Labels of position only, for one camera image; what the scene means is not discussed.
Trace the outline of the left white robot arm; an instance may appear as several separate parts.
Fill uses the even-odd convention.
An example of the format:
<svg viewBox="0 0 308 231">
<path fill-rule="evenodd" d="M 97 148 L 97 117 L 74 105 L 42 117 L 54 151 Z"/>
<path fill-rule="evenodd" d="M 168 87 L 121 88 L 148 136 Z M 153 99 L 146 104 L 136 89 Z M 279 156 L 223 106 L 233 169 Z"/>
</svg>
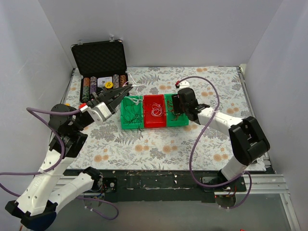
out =
<svg viewBox="0 0 308 231">
<path fill-rule="evenodd" d="M 26 110 L 48 126 L 54 138 L 39 170 L 30 173 L 33 176 L 31 183 L 15 201 L 7 203 L 6 211 L 19 218 L 26 228 L 45 231 L 69 202 L 83 192 L 98 192 L 103 177 L 93 167 L 83 170 L 62 188 L 55 190 L 54 187 L 85 144 L 88 136 L 82 132 L 84 128 L 92 123 L 101 125 L 109 119 L 132 88 L 132 84 L 125 84 L 94 93 L 93 100 L 78 109 L 65 104 L 57 104 L 50 111 L 28 107 Z"/>
</svg>

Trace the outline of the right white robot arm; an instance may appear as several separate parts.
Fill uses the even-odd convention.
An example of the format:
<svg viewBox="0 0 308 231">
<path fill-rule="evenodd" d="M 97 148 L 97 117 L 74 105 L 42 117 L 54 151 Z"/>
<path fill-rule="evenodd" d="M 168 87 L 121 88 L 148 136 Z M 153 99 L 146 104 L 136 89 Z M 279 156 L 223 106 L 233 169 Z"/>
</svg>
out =
<svg viewBox="0 0 308 231">
<path fill-rule="evenodd" d="M 230 138 L 233 157 L 208 184 L 193 177 L 195 183 L 201 187 L 231 190 L 235 186 L 235 180 L 246 173 L 247 167 L 270 149 L 270 143 L 260 124 L 252 116 L 233 117 L 207 104 L 199 104 L 191 88 L 180 89 L 177 94 L 172 95 L 172 102 L 176 113 L 185 114 L 190 121 L 203 125 L 204 128 L 213 128 Z"/>
</svg>

